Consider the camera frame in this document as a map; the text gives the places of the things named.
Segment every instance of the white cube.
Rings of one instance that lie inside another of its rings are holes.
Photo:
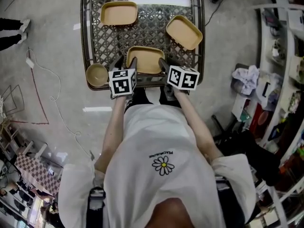
[[[180,90],[195,90],[200,73],[193,68],[170,66],[167,83]]]
[[[113,96],[132,94],[136,86],[135,69],[109,72],[109,86]]]

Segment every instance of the concrete floor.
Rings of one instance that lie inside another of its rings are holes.
[[[80,131],[78,137],[83,148],[96,156],[102,148],[102,140],[110,118],[108,112],[84,113],[84,107],[113,106],[109,91],[91,91],[84,74],[80,30],[73,26],[80,22],[80,0],[0,0],[0,17],[32,20],[28,39],[0,52],[0,93],[11,85],[20,85],[25,110],[15,114],[28,139],[37,147],[48,144],[47,156],[59,164],[87,160],[71,134],[64,126],[55,102],[58,79],[51,73],[34,67],[33,75],[47,123],[35,90],[32,72],[25,63],[27,48],[33,49],[37,61],[53,70],[61,78],[61,93],[57,101],[61,114],[71,131]],[[230,89],[231,72],[236,63],[255,64],[257,57],[258,23],[251,5],[268,3],[270,0],[224,0],[206,27],[206,54],[203,82],[190,99],[212,133],[217,129],[211,121],[216,114],[223,126],[231,117],[235,93]],[[208,21],[217,4],[205,0],[205,17]],[[147,89],[148,98],[157,99],[158,89]],[[20,104],[20,94],[15,93]]]

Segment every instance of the daisy print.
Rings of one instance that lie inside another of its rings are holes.
[[[164,157],[158,157],[154,160],[154,163],[152,164],[153,167],[155,167],[156,171],[160,172],[160,175],[168,175],[170,172],[172,172],[172,169],[174,169],[174,165],[168,163],[169,158],[167,156]]]

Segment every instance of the tan rectangular tray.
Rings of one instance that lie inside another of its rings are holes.
[[[104,25],[129,25],[136,19],[137,4],[135,2],[107,2],[101,7],[100,21]]]
[[[188,50],[195,49],[203,40],[203,34],[185,16],[176,15],[166,27],[167,33]]]
[[[152,47],[131,47],[128,50],[127,55],[128,67],[134,57],[137,57],[137,72],[158,74],[162,71],[161,67],[158,65],[158,59],[165,59],[163,51]]]

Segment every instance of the wicker table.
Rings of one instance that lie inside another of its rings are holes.
[[[166,57],[172,57],[181,65],[200,72],[199,84],[203,80],[205,38],[192,51],[177,44],[167,33],[166,25],[175,15],[186,16],[205,35],[203,0],[191,0],[191,7],[172,5],[138,5],[138,18],[128,26],[106,26],[100,22],[100,11],[104,3],[118,0],[81,0],[80,25],[81,45],[85,71],[93,63],[100,63],[107,69],[118,54],[126,54],[130,47],[146,46],[162,50]],[[164,74],[137,74],[137,87],[162,86]],[[109,85],[93,87],[92,90],[106,90]]]

